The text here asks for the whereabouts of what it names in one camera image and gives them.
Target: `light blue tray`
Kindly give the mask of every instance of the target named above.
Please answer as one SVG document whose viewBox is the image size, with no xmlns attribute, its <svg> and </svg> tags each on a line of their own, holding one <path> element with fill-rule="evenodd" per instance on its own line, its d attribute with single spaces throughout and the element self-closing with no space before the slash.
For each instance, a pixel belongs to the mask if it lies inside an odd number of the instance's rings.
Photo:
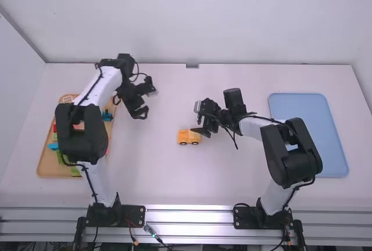
<svg viewBox="0 0 372 251">
<path fill-rule="evenodd" d="M 324 95 L 273 93 L 269 96 L 269 106 L 271 116 L 275 119 L 303 119 L 323 161 L 323 171 L 318 177 L 348 175 L 348 162 Z"/>
</svg>

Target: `orange toy vehicle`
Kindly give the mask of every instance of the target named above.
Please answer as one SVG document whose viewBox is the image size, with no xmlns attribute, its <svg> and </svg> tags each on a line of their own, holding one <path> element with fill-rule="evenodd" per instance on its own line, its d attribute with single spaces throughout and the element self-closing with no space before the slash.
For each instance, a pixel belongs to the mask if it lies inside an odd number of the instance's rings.
<svg viewBox="0 0 372 251">
<path fill-rule="evenodd" d="M 191 130 L 178 131 L 177 143 L 180 145 L 192 144 L 198 145 L 202 140 L 201 134 L 192 132 Z"/>
</svg>

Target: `connector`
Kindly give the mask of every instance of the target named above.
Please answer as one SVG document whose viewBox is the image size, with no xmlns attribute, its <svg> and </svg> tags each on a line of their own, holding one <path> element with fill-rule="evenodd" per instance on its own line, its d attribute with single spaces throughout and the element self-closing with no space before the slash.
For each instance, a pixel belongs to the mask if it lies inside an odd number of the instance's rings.
<svg viewBox="0 0 372 251">
<path fill-rule="evenodd" d="M 159 241 L 159 236 L 158 236 L 158 234 L 149 226 L 149 225 L 145 225 L 144 226 L 144 231 L 145 232 L 148 232 L 149 234 L 151 234 L 151 236 L 153 237 L 153 238 L 155 238 L 157 241 Z"/>
<path fill-rule="evenodd" d="M 134 246 L 138 246 L 138 241 L 132 235 L 130 236 L 130 238 L 132 239 Z"/>
</svg>

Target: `blue toy block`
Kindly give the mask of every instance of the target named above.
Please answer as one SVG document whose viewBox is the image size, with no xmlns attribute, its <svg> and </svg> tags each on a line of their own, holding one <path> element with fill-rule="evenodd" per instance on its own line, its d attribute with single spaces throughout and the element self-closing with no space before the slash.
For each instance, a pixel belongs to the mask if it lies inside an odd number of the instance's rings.
<svg viewBox="0 0 372 251">
<path fill-rule="evenodd" d="M 57 142 L 55 142 L 55 143 L 53 143 L 53 144 L 48 144 L 48 148 L 49 148 L 49 149 L 52 149 L 53 151 L 57 151 L 57 150 L 59 150 L 59 148 L 58 148 L 58 143 L 57 143 Z"/>
</svg>

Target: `black mounting bracket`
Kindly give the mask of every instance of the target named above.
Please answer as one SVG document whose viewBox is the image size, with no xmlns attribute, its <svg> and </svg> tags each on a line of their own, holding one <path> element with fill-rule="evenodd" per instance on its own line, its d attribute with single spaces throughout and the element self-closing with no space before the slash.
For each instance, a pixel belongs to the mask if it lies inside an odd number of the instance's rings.
<svg viewBox="0 0 372 251">
<path fill-rule="evenodd" d="M 282 230 L 284 225 L 293 223 L 291 209 L 265 216 L 259 207 L 235 207 L 234 228 L 237 230 Z"/>
<path fill-rule="evenodd" d="M 121 205 L 121 217 L 115 225 L 103 223 L 99 218 L 94 217 L 95 209 L 89 207 L 85 221 L 86 227 L 120 227 L 142 228 L 145 225 L 145 206 Z"/>
</svg>

